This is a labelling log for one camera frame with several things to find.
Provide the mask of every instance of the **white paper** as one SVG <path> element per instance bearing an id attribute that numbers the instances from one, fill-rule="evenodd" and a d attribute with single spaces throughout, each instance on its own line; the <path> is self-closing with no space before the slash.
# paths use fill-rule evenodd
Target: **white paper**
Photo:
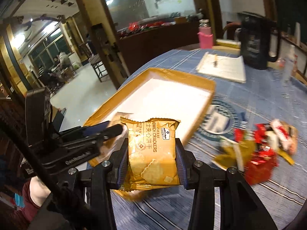
<path id="1" fill-rule="evenodd" d="M 116 112 L 133 113 L 129 119 L 146 121 L 150 118 L 180 120 L 176 137 L 184 140 L 198 120 L 210 91 L 178 82 L 151 78 L 137 88 L 104 121 L 111 120 Z"/>
<path id="2" fill-rule="evenodd" d="M 243 57 L 231 58 L 227 56 L 217 56 L 217 65 L 214 66 L 215 55 L 208 52 L 204 55 L 197 66 L 199 73 L 216 76 L 240 83 L 246 82 L 245 67 Z"/>

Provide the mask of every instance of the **metal screw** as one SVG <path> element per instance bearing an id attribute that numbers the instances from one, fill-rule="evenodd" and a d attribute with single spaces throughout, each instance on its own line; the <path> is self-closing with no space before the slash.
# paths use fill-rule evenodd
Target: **metal screw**
<path id="1" fill-rule="evenodd" d="M 73 175 L 76 172 L 77 172 L 76 168 L 71 168 L 71 169 L 68 170 L 68 174 L 70 174 L 70 175 Z"/>
<path id="2" fill-rule="evenodd" d="M 235 173 L 237 173 L 237 169 L 234 168 L 234 167 L 229 168 L 228 171 L 229 171 L 230 174 L 235 174 Z"/>
<path id="3" fill-rule="evenodd" d="M 200 160 L 196 160 L 196 161 L 194 162 L 194 165 L 195 165 L 196 167 L 201 167 L 203 164 L 204 164 L 204 163 L 203 163 L 202 161 L 200 161 Z"/>
<path id="4" fill-rule="evenodd" d="M 103 161 L 103 162 L 101 163 L 101 165 L 102 165 L 103 167 L 108 167 L 110 164 L 111 164 L 111 162 L 110 162 L 109 160 L 105 160 L 105 161 Z"/>

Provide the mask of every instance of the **yellow snack bag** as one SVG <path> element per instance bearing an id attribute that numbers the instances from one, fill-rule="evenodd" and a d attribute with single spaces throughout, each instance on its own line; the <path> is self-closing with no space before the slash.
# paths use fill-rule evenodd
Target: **yellow snack bag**
<path id="1" fill-rule="evenodd" d="M 121 123 L 129 130 L 129 181 L 125 184 L 130 183 L 130 189 L 136 190 L 179 185 L 175 130 L 180 122 L 158 118 L 135 122 L 121 118 Z"/>

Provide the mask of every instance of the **tile floor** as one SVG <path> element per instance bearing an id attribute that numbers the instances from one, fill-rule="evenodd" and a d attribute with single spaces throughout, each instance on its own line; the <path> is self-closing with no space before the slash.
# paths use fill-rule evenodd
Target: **tile floor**
<path id="1" fill-rule="evenodd" d="M 50 102 L 57 108 L 66 107 L 66 114 L 60 131 L 83 125 L 86 120 L 112 95 L 116 93 L 109 76 L 100 82 L 94 69 L 88 63 L 77 70 L 77 75 L 64 85 Z M 85 170 L 86 163 L 79 165 L 78 170 Z"/>

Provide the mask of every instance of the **notebook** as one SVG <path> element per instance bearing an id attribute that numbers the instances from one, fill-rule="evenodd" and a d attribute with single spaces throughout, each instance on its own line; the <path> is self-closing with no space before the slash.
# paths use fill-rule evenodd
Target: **notebook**
<path id="1" fill-rule="evenodd" d="M 197 71 L 206 75 L 220 77 L 239 83 L 246 82 L 245 67 L 243 57 L 232 58 L 227 56 L 215 56 L 205 53 L 197 66 Z"/>

